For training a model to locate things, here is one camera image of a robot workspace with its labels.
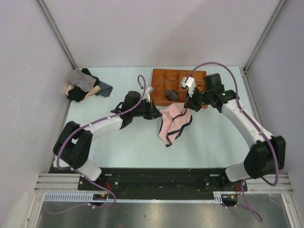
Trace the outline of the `pink underwear navy trim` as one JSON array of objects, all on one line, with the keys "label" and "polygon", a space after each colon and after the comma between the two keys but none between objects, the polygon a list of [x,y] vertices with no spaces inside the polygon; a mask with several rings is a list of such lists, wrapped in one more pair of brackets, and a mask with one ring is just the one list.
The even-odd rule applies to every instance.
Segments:
[{"label": "pink underwear navy trim", "polygon": [[184,107],[184,103],[173,103],[161,110],[161,114],[162,120],[158,136],[166,147],[169,147],[181,136],[184,128],[192,123],[192,115]]}]

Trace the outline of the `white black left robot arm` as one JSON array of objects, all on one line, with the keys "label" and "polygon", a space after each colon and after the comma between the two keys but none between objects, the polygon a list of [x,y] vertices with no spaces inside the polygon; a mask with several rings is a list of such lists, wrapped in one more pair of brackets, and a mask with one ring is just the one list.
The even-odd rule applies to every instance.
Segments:
[{"label": "white black left robot arm", "polygon": [[68,122],[62,130],[54,148],[57,168],[71,169],[88,178],[88,184],[95,190],[105,184],[102,170],[89,159],[91,144],[97,138],[121,130],[132,123],[136,117],[153,120],[162,116],[150,98],[153,88],[147,86],[140,92],[130,91],[111,115],[92,123],[80,125]]}]

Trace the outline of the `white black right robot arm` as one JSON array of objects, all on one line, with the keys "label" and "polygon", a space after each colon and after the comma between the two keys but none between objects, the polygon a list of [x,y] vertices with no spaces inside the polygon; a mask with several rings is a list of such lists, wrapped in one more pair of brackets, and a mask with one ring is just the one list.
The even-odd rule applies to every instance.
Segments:
[{"label": "white black right robot arm", "polygon": [[223,190],[231,190],[236,182],[277,175],[285,166],[286,142],[282,136],[273,136],[251,117],[233,90],[225,90],[219,74],[204,77],[205,91],[200,91],[193,77],[184,77],[180,83],[186,89],[185,108],[198,112],[203,105],[210,105],[228,118],[245,139],[249,152],[241,163],[225,169],[219,178]]}]

